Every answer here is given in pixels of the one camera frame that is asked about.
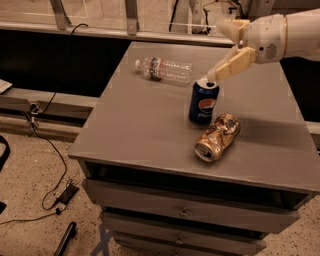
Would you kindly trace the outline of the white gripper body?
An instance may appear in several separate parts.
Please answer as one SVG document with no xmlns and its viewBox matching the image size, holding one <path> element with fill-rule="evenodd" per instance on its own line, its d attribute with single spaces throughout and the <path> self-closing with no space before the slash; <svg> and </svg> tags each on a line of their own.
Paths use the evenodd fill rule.
<svg viewBox="0 0 320 256">
<path fill-rule="evenodd" d="M 286 18 L 281 14 L 251 22 L 244 30 L 243 43 L 256 52 L 256 63 L 278 62 L 284 57 Z"/>
</svg>

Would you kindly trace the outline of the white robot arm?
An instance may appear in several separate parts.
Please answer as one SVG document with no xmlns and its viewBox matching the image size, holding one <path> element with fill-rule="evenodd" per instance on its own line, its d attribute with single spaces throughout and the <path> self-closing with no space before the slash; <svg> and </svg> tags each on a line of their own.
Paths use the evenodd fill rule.
<svg viewBox="0 0 320 256">
<path fill-rule="evenodd" d="M 218 29 L 235 46 L 208 71 L 210 82 L 241 73 L 252 63 L 273 63 L 289 57 L 320 59 L 320 9 L 274 14 L 255 21 L 224 20 Z"/>
</svg>

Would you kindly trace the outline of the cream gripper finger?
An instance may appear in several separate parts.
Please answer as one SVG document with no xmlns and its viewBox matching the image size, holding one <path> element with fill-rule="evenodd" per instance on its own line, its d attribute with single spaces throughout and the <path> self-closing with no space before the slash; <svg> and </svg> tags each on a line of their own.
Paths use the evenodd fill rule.
<svg viewBox="0 0 320 256">
<path fill-rule="evenodd" d="M 256 61 L 256 50 L 251 47 L 234 46 L 212 69 L 207 72 L 210 82 L 221 82 L 232 75 L 250 68 Z"/>
<path fill-rule="evenodd" d="M 229 38 L 233 43 L 239 44 L 243 38 L 244 29 L 250 24 L 247 19 L 222 20 L 217 23 L 221 34 Z"/>
</svg>

